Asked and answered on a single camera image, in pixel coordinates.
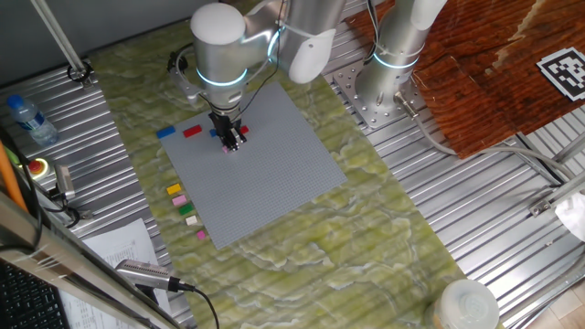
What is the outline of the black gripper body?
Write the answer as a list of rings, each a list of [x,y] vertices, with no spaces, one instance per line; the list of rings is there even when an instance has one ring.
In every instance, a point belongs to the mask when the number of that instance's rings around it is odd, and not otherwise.
[[[230,137],[231,129],[234,129],[237,132],[237,135],[242,136],[241,134],[241,120],[237,119],[235,121],[231,120],[228,116],[223,116],[215,113],[212,111],[208,115],[209,119],[213,122],[216,135],[220,139],[224,139]]]

